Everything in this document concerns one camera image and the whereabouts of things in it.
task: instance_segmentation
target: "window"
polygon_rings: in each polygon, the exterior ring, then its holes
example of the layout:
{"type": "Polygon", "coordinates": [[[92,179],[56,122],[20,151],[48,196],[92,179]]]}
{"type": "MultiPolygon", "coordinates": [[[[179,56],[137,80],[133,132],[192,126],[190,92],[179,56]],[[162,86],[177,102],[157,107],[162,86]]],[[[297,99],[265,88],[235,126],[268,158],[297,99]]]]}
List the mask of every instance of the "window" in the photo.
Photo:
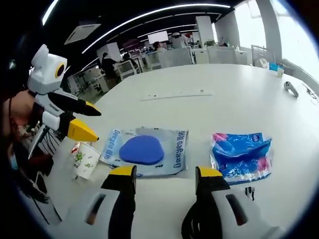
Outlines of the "window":
{"type": "Polygon", "coordinates": [[[246,0],[235,7],[240,46],[251,48],[251,45],[266,47],[263,20],[256,0],[246,0]]]}
{"type": "Polygon", "coordinates": [[[218,38],[217,38],[217,31],[216,31],[215,24],[214,24],[214,23],[212,23],[211,27],[213,28],[213,36],[214,36],[214,40],[215,40],[215,42],[218,42],[218,38]]]}
{"type": "Polygon", "coordinates": [[[273,0],[272,6],[279,26],[282,58],[299,66],[319,81],[319,59],[310,36],[278,0],[273,0]]]}

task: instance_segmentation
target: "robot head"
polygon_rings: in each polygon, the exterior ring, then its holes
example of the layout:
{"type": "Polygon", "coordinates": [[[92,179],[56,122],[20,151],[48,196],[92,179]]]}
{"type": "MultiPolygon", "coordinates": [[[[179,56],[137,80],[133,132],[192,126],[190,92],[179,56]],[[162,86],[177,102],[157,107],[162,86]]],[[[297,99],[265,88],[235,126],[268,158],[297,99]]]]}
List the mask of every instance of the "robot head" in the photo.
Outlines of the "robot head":
{"type": "Polygon", "coordinates": [[[67,59],[49,53],[42,45],[32,59],[34,66],[28,79],[28,88],[34,93],[45,95],[60,88],[67,59]]]}

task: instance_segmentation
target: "plastic bag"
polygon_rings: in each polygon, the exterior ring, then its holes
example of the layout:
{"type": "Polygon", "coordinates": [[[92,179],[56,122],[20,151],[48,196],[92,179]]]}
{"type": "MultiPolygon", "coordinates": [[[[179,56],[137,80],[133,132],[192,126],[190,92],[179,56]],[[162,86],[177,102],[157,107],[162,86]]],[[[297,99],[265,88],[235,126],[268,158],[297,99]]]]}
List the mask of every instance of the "plastic bag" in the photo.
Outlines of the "plastic bag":
{"type": "Polygon", "coordinates": [[[188,130],[170,130],[162,128],[139,127],[132,130],[114,129],[106,140],[100,160],[112,168],[132,165],[119,156],[120,148],[138,135],[149,135],[157,138],[164,150],[164,158],[154,165],[137,165],[137,176],[164,176],[177,174],[186,170],[185,147],[188,130]]]}
{"type": "Polygon", "coordinates": [[[271,138],[262,133],[214,133],[210,159],[230,184],[252,182],[271,174],[273,153],[271,138]]]}

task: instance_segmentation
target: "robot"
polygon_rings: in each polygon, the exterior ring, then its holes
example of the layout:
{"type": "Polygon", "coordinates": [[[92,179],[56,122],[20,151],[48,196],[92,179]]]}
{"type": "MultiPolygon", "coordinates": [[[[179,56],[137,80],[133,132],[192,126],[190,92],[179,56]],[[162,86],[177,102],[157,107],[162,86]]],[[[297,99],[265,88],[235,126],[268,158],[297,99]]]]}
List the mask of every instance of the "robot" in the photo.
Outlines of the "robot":
{"type": "MultiPolygon", "coordinates": [[[[64,92],[61,81],[67,60],[49,53],[42,45],[32,59],[34,66],[28,87],[35,97],[34,119],[41,119],[29,151],[29,158],[51,128],[78,141],[97,141],[97,135],[69,110],[87,115],[101,113],[89,102],[64,92]]],[[[65,220],[48,225],[55,238],[131,238],[135,211],[136,166],[115,168],[100,189],[90,189],[69,209],[65,220]]],[[[275,239],[283,235],[261,219],[259,209],[243,192],[230,189],[222,174],[214,169],[196,167],[196,202],[181,226],[183,239],[275,239]]]]}
{"type": "Polygon", "coordinates": [[[86,116],[100,116],[101,113],[91,103],[78,99],[60,88],[67,59],[50,54],[47,46],[43,44],[34,55],[31,64],[34,68],[27,85],[35,97],[32,124],[40,119],[43,125],[30,146],[28,158],[31,158],[36,145],[50,128],[77,141],[97,141],[98,136],[72,113],[86,116]]]}

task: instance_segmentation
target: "desk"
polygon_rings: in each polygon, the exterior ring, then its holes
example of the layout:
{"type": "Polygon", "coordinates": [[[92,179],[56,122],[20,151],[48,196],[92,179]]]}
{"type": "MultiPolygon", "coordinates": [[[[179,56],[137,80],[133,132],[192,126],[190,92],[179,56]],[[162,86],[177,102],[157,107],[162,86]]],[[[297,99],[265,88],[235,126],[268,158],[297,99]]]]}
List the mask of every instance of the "desk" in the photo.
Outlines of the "desk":
{"type": "MultiPolygon", "coordinates": [[[[188,170],[171,178],[137,180],[133,239],[181,238],[182,220],[195,202],[195,166],[210,166],[213,132],[263,132],[273,138],[273,173],[264,180],[233,186],[241,190],[255,187],[255,202],[269,224],[289,228],[317,189],[319,106],[294,77],[277,78],[276,72],[244,65],[172,67],[130,76],[95,105],[102,111],[101,117],[77,117],[99,135],[95,144],[99,151],[115,127],[189,129],[188,170]],[[298,99],[283,89],[285,81],[294,84],[298,99]],[[194,89],[205,89],[213,95],[141,102],[149,94],[194,89]]],[[[90,182],[72,182],[64,167],[73,143],[67,138],[63,141],[46,180],[62,218],[87,187],[100,187],[110,171],[99,163],[90,182]]]]}
{"type": "MultiPolygon", "coordinates": [[[[195,48],[191,50],[191,53],[196,57],[197,64],[208,64],[209,56],[207,49],[195,48]]],[[[248,58],[246,51],[235,50],[237,64],[238,65],[248,65],[248,58]]]]}

